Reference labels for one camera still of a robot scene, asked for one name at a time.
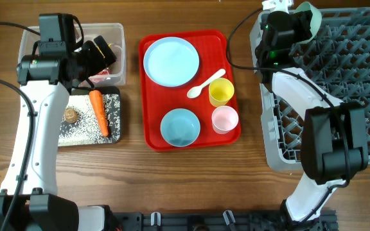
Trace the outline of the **brown food lump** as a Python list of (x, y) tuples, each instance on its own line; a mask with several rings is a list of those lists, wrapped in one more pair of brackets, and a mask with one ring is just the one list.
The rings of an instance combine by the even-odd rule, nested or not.
[(70, 124), (76, 123), (78, 120), (78, 113), (73, 108), (66, 108), (64, 112), (64, 120)]

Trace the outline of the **orange carrot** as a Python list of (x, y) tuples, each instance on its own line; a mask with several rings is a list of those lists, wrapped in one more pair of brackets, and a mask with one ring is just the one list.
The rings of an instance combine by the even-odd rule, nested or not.
[(107, 126), (107, 117), (105, 115), (105, 108), (103, 104), (103, 96), (100, 91), (92, 90), (89, 93), (89, 99), (93, 107), (95, 116), (98, 121), (98, 126), (100, 128), (101, 134), (104, 137), (109, 136), (109, 130)]

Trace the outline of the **light blue plate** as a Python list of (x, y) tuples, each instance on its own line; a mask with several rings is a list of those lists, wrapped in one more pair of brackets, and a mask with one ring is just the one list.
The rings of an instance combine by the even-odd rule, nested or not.
[(163, 87), (179, 87), (198, 72), (199, 54), (190, 42), (179, 37), (165, 37), (145, 51), (143, 67), (147, 76)]

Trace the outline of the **yellow plastic cup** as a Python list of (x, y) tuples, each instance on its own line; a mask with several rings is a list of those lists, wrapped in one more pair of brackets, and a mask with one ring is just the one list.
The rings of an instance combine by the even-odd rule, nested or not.
[(208, 92), (214, 107), (224, 106), (234, 95), (234, 85), (227, 78), (218, 78), (209, 84)]

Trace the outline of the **green bowl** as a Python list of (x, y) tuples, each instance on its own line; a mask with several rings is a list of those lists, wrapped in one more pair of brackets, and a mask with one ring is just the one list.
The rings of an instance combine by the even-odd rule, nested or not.
[(311, 19), (311, 32), (312, 32), (312, 37), (311, 39), (307, 40), (307, 43), (309, 43), (317, 34), (319, 28), (321, 27), (321, 22), (322, 22), (322, 14), (321, 12), (314, 7), (310, 2), (305, 1), (301, 3), (293, 13), (297, 12), (302, 12), (302, 11), (307, 11), (310, 10), (313, 13), (312, 19)]

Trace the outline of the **white plastic spoon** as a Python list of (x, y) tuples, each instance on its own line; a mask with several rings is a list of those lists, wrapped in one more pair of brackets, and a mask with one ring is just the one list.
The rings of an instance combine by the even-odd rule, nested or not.
[(217, 70), (217, 72), (214, 73), (212, 76), (210, 76), (204, 83), (202, 83), (202, 84), (200, 84), (198, 86), (192, 87), (187, 92), (187, 94), (186, 94), (187, 97), (190, 98), (190, 99), (197, 98), (198, 96), (200, 96), (200, 94), (202, 92), (202, 89), (204, 87), (206, 87), (207, 85), (209, 85), (214, 80), (222, 77), (225, 73), (226, 73), (226, 70), (225, 69), (219, 69), (219, 70)]

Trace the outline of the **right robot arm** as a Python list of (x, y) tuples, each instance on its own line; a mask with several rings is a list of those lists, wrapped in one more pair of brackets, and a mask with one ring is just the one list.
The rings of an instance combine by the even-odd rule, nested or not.
[(285, 226), (309, 227), (336, 189), (345, 188), (368, 164), (364, 109), (331, 96), (312, 82), (290, 57), (291, 47), (310, 40), (316, 13), (274, 10), (261, 26), (255, 49), (260, 82), (283, 98), (303, 120), (301, 165), (295, 191), (281, 204)]

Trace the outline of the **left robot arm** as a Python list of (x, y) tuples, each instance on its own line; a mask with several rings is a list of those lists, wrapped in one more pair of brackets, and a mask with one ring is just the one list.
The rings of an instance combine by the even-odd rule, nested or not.
[(62, 116), (75, 80), (116, 61), (103, 37), (39, 41), (17, 68), (21, 96), (17, 137), (0, 188), (0, 230), (120, 230), (107, 205), (79, 207), (57, 194), (56, 157)]

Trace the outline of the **blue bowl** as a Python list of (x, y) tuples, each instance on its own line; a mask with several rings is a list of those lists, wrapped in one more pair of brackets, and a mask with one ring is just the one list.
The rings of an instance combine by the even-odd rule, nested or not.
[(160, 132), (170, 145), (183, 148), (193, 144), (200, 135), (200, 121), (190, 110), (176, 108), (161, 120)]

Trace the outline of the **red snack wrapper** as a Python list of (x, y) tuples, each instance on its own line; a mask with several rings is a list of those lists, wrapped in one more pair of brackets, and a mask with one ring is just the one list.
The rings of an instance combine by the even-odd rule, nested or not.
[(91, 76), (89, 79), (93, 82), (93, 83), (98, 83), (100, 81), (104, 81), (105, 78), (110, 74), (110, 69), (107, 67), (105, 68), (104, 70), (102, 70), (101, 72), (99, 72), (98, 74), (94, 75), (94, 76)]

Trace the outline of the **pink plastic cup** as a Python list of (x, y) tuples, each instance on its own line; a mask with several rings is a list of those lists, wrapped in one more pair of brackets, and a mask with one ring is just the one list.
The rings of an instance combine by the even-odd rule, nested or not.
[(220, 106), (214, 109), (212, 116), (212, 126), (216, 133), (226, 134), (235, 129), (239, 122), (237, 111), (230, 106)]

